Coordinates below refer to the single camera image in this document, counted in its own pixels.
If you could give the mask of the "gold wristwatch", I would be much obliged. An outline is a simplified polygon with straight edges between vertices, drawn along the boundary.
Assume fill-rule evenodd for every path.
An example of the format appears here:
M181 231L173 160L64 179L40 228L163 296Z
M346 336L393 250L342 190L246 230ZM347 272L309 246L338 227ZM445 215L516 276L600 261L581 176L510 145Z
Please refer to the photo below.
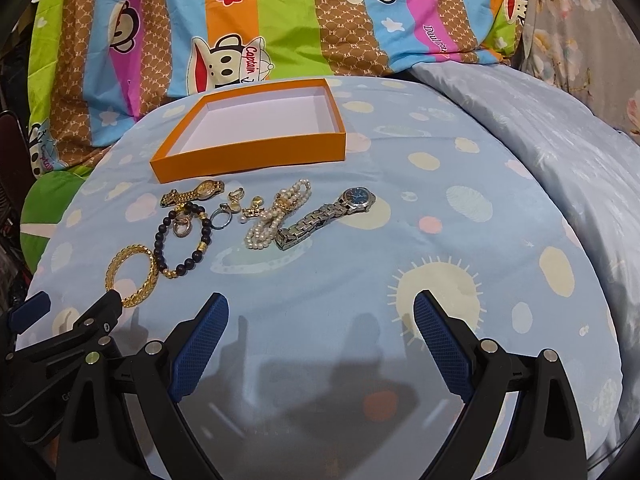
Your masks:
M193 202L194 200L209 200L222 192L224 192L224 182L207 179L188 192L170 190L160 199L160 206L169 207Z

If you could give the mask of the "green cushion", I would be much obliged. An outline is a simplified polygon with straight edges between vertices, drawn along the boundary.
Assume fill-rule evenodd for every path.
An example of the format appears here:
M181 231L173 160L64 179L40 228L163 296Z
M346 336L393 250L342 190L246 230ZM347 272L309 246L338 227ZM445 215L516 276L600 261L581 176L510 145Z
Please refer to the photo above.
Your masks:
M68 205L88 179L85 166L51 171L38 178L25 198L20 222L22 253L32 273Z

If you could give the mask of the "floral grey curtain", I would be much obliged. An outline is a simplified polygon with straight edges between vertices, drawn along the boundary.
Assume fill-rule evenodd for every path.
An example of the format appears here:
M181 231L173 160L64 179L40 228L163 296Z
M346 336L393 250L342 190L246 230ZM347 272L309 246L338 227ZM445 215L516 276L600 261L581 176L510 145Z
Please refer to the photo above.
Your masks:
M639 140L639 41L613 0L528 0L520 70Z

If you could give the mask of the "orange shallow cardboard box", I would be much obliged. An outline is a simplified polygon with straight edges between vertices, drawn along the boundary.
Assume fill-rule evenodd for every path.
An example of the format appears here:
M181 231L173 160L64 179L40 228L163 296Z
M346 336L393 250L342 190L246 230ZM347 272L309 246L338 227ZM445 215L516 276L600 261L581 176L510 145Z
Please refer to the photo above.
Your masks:
M150 159L160 183L342 162L346 128L324 78L200 94Z

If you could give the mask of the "gold pearl charm earring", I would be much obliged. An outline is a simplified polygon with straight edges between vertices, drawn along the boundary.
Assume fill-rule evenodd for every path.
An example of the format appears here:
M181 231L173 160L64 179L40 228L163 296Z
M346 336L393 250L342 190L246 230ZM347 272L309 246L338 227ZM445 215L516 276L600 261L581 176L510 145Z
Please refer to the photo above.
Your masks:
M260 217L264 211L264 199L260 196L255 196L250 201L250 206L241 210L239 220L241 223L246 223L247 221Z

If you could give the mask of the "colourful monkey print quilt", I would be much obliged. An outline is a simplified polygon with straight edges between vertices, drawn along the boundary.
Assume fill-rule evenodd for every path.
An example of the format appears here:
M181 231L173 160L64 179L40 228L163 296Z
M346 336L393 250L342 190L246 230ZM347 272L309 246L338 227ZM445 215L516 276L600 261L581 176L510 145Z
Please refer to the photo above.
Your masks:
M514 55L528 0L39 0L32 172L92 167L164 103L232 84Z

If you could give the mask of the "silver wristwatch blue dial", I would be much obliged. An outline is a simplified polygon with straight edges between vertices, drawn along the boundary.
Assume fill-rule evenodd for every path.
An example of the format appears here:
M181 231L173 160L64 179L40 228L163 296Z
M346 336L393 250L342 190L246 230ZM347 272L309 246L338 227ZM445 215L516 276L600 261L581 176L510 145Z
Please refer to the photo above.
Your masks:
M334 220L368 212L375 201L376 196L364 186L346 188L333 203L323 204L292 226L278 229L274 241L279 249L288 250Z

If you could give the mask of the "pale blue duvet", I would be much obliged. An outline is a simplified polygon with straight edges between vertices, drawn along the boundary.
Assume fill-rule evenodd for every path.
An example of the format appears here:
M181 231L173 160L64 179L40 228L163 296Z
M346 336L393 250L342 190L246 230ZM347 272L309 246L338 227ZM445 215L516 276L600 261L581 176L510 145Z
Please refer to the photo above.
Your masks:
M500 140L558 206L582 243L608 302L622 358L613 428L589 478L639 475L639 147L564 91L503 65L421 63L422 84Z

